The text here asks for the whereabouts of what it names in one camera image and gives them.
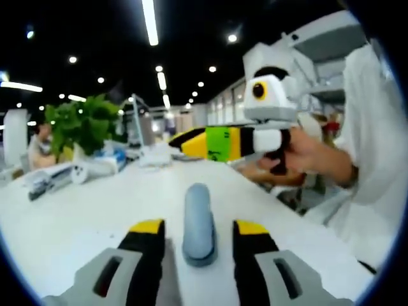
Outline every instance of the green label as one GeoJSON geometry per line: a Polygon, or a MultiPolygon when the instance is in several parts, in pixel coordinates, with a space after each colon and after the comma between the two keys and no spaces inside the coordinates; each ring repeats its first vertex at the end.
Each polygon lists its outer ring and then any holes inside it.
{"type": "Polygon", "coordinates": [[[230,158],[230,129],[226,126],[206,127],[207,156],[213,161],[227,161],[230,158]]]}

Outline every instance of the white desk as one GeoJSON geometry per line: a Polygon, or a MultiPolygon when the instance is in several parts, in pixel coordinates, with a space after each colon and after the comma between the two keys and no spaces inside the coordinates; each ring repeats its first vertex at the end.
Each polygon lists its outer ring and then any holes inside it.
{"type": "Polygon", "coordinates": [[[174,163],[147,173],[131,164],[122,173],[68,186],[29,202],[23,180],[0,190],[0,226],[17,266],[39,294],[59,295],[75,272],[106,247],[117,247],[130,226],[166,220],[184,305],[239,305],[233,277],[234,219],[265,226],[280,249],[289,249],[318,271],[337,298],[355,300],[372,276],[326,228],[309,223],[230,167],[211,161],[174,163]],[[181,254],[184,195],[202,182],[210,189],[218,234],[218,259],[188,266],[181,254]]]}

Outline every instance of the white robot head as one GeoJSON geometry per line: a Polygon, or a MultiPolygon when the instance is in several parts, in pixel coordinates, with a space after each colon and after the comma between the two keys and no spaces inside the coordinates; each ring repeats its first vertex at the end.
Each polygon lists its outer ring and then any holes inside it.
{"type": "Polygon", "coordinates": [[[296,80],[287,71],[276,67],[262,68],[245,88],[245,118],[296,122],[297,97],[296,80]]]}

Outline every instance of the black ceiling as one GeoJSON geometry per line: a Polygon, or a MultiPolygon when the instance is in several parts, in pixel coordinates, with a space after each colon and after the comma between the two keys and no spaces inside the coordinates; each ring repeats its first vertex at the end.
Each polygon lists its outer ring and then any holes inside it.
{"type": "Polygon", "coordinates": [[[0,71],[10,81],[43,92],[0,88],[0,112],[61,103],[60,93],[89,96],[122,81],[149,106],[163,106],[155,67],[162,65],[172,105],[184,105],[192,91],[204,103],[244,75],[242,56],[256,42],[273,43],[339,10],[328,0],[154,0],[159,45],[149,45],[142,0],[12,1],[2,6],[0,71]],[[27,26],[35,35],[26,37],[27,26]],[[238,32],[235,44],[227,35],[238,32]],[[70,64],[68,57],[78,57],[70,64]],[[210,73],[208,67],[217,67],[210,73]],[[105,78],[99,84],[98,77],[105,78]],[[205,86],[199,88],[198,82],[205,86]]]}

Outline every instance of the green plant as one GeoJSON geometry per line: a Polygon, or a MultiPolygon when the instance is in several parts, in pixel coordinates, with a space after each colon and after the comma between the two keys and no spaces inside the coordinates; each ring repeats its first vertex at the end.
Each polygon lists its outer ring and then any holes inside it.
{"type": "Polygon", "coordinates": [[[45,118],[52,126],[52,152],[59,155],[64,147],[77,143],[85,154],[103,148],[103,141],[115,135],[120,107],[105,100],[105,95],[88,97],[85,102],[72,101],[58,107],[47,105],[45,118]]]}

